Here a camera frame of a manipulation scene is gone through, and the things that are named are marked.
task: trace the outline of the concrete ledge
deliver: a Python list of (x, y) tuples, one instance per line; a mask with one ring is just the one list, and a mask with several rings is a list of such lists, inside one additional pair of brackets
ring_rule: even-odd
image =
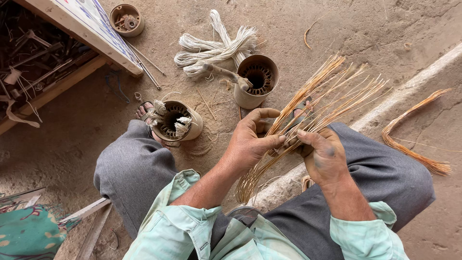
[[(353, 123), (350, 127), (357, 132), (360, 132), (366, 136), (377, 135), (377, 125), (373, 127), (374, 122), (381, 122), (379, 124), (379, 130), (381, 131), (383, 126), (389, 123), (384, 122), (387, 113), (393, 112), (395, 107), (400, 104), (405, 104), (411, 96), (417, 95), (420, 92), (424, 92), (427, 87), (427, 83), (434, 79), (438, 74), (444, 71), (448, 66), (460, 64), (462, 62), (462, 44), (459, 44), (454, 49), (446, 53), (444, 56), (436, 60), (428, 68), (422, 70), (415, 75), (411, 80), (395, 89), (391, 95), (387, 97), (385, 101), (375, 107), (373, 110), (365, 114), (358, 121)], [(440, 88), (447, 88), (451, 86), (440, 86)], [(304, 163), (297, 165), (295, 168), (285, 174), (286, 177), (290, 177), (294, 180), (300, 181), (302, 177), (306, 176)], [(268, 212), (275, 207), (281, 205), (285, 201), (299, 195), (301, 193), (300, 184), (294, 182), (289, 178), (278, 178), (272, 182), (267, 188), (263, 189), (252, 197), (248, 203), (253, 207), (260, 209), (263, 213)]]

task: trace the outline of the green patterned cloth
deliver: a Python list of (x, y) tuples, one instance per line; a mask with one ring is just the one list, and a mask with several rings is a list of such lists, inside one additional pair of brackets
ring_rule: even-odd
[(43, 206), (0, 214), (0, 260), (53, 259), (67, 235)]

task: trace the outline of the knee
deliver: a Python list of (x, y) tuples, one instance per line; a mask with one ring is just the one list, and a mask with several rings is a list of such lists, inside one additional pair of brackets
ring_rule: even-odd
[(400, 182), (409, 187), (415, 197), (428, 202), (427, 206), (435, 200), (432, 175), (420, 162), (409, 156), (403, 155), (401, 160), (396, 160), (397, 176)]
[(132, 178), (126, 176), (129, 169), (136, 173), (135, 156), (139, 155), (124, 147), (124, 141), (115, 141), (106, 147), (96, 162), (93, 184), (101, 195), (106, 194), (107, 187), (117, 185), (117, 182), (130, 182)]

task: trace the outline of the dirt floor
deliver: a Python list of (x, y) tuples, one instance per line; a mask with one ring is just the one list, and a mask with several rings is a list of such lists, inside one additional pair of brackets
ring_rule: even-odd
[[(107, 12), (122, 2), (100, 0)], [(0, 136), (0, 192), (13, 194), (46, 186), (46, 194), (39, 202), (61, 203), (66, 212), (75, 212), (97, 200), (99, 194), (93, 186), (96, 159), (125, 131), (138, 104), (134, 99), (136, 91), (145, 100), (159, 99), (172, 91), (182, 93), (173, 94), (171, 98), (180, 99), (195, 108), (204, 119), (204, 131), (199, 138), (183, 142), (179, 149), (173, 150), (177, 168), (193, 168), (202, 173), (212, 168), (224, 153), (239, 121), (232, 90), (226, 91), (225, 84), (219, 83), (217, 76), (211, 82), (205, 79), (208, 75), (188, 78), (173, 62), (175, 53), (182, 50), (178, 39), (183, 33), (204, 40), (218, 39), (209, 25), (210, 9), (218, 10), (231, 38), (235, 37), (241, 25), (256, 26), (258, 43), (261, 43), (257, 53), (271, 57), (280, 73), (278, 87), (264, 101), (263, 107), (281, 109), (328, 56), (337, 51), (347, 57), (347, 62), (368, 62), (370, 74), (382, 73), (382, 77), (391, 79), (390, 87), (405, 83), (461, 42), (461, 2), (230, 0), (226, 4), (226, 0), (133, 0), (131, 4), (142, 11), (146, 27), (130, 42), (167, 73), (165, 77), (150, 68), (163, 90), (158, 91), (146, 76), (134, 79), (122, 74), (122, 90), (132, 100), (127, 105), (105, 85), (104, 76), (110, 68), (105, 66), (97, 70), (39, 110), (43, 120), (41, 128), (21, 124)], [(313, 48), (310, 50), (304, 44), (303, 33), (328, 11), (331, 12), (319, 20), (307, 36), (307, 42)], [(411, 49), (405, 50), (404, 43), (412, 43)], [(220, 66), (235, 70), (232, 61), (223, 62)], [(460, 70), (447, 77), (460, 77)], [(214, 107), (217, 121), (201, 104), (196, 87), (205, 99), (210, 100), (218, 90), (215, 101), (229, 100)], [(454, 95), (460, 97), (460, 88)], [(418, 102), (419, 97), (409, 99), (410, 104)], [(459, 140), (455, 137), (460, 132), (461, 105), (458, 102), (441, 99), (438, 104), (442, 107), (437, 104), (433, 107), (434, 113), (439, 113), (429, 116), (425, 124), (419, 122), (420, 129), (416, 131), (417, 124), (403, 124), (400, 126), (403, 131), (401, 137), (462, 150), (462, 143), (453, 141)], [(353, 122), (374, 104), (363, 107), (345, 123)], [(396, 109), (400, 113), (405, 111), (400, 107)], [(428, 112), (433, 113), (431, 106)], [(216, 141), (209, 139), (217, 136)], [(460, 157), (421, 146), (414, 149), (442, 161), (448, 156), (454, 158), (451, 161), (454, 173), (451, 181), (447, 181), (449, 177), (434, 178), (438, 199), (447, 203), (435, 203), (399, 233), (406, 252), (411, 259), (460, 259)], [(284, 159), (262, 181), (285, 174), (299, 162), (297, 157)], [(236, 205), (232, 195), (233, 190), (224, 201), (225, 210)], [(91, 218), (70, 232), (56, 259), (75, 258), (90, 223)], [(110, 228), (115, 230), (120, 240), (117, 250), (109, 248), (115, 244)], [(96, 246), (97, 259), (121, 259), (131, 241), (118, 214), (111, 212)]]

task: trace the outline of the wooden stick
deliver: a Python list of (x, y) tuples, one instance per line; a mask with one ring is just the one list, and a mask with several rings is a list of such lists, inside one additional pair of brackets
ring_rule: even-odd
[(382, 130), (382, 138), (383, 140), (385, 141), (385, 143), (392, 147), (392, 148), (395, 148), (399, 151), (401, 151), (402, 153), (404, 153), (405, 155), (408, 155), (412, 158), (414, 158), (415, 160), (417, 160), (418, 162), (420, 162), (421, 164), (423, 164), (425, 167), (427, 167), (427, 169), (432, 172), (432, 173), (436, 173), (436, 174), (439, 174), (439, 175), (442, 175), (442, 176), (447, 176), (448, 174), (450, 174), (452, 171), (451, 171), (451, 167), (449, 166), (449, 163), (446, 162), (446, 161), (435, 161), (435, 160), (432, 160), (430, 158), (427, 158), (425, 156), (422, 156), (422, 155), (419, 155), (411, 150), (409, 150), (408, 148), (406, 148), (405, 146), (401, 145), (401, 144), (398, 144), (395, 140), (391, 139), (390, 137), (390, 132), (391, 130), (393, 129), (393, 127), (401, 120), (403, 119), (407, 114), (411, 113), (412, 111), (418, 109), (419, 107), (427, 104), (427, 103), (430, 103), (432, 101), (434, 101), (435, 99), (439, 98), (440, 96), (442, 96), (444, 93), (448, 92), (448, 91), (451, 91), (453, 90), (453, 88), (448, 88), (448, 89), (440, 89), (438, 91), (435, 91), (433, 92), (428, 98), (424, 99), (423, 101), (421, 101), (420, 103), (418, 103), (417, 105), (413, 106), (411, 109), (409, 109), (408, 111), (404, 112), (402, 115), (400, 115), (399, 117), (393, 119), (383, 130)]
[(328, 13), (330, 13), (330, 11), (327, 12), (326, 14), (324, 14), (323, 16), (319, 17), (319, 18), (318, 18), (318, 19), (306, 30), (306, 32), (305, 32), (305, 44), (306, 44), (306, 46), (308, 46), (308, 48), (309, 48), (310, 50), (312, 50), (312, 48), (311, 48), (311, 47), (308, 45), (308, 43), (306, 42), (306, 34), (307, 34), (308, 31), (313, 27), (313, 25), (315, 25), (315, 23), (318, 22), (319, 19), (323, 18), (323, 17), (326, 16)]
[(217, 94), (218, 90), (215, 91), (215, 94), (213, 94), (212, 101), (210, 101), (210, 105), (212, 106), (213, 109), (213, 101), (215, 100), (215, 95)]
[(213, 114), (213, 111), (210, 109), (210, 107), (208, 106), (207, 102), (205, 101), (204, 97), (202, 96), (201, 92), (199, 91), (198, 88), (197, 89), (197, 92), (199, 93), (199, 95), (201, 96), (202, 100), (204, 101), (205, 105), (207, 106), (208, 110), (210, 111), (210, 113), (212, 114), (212, 117), (213, 119), (215, 119), (215, 121), (217, 121), (215, 115)]

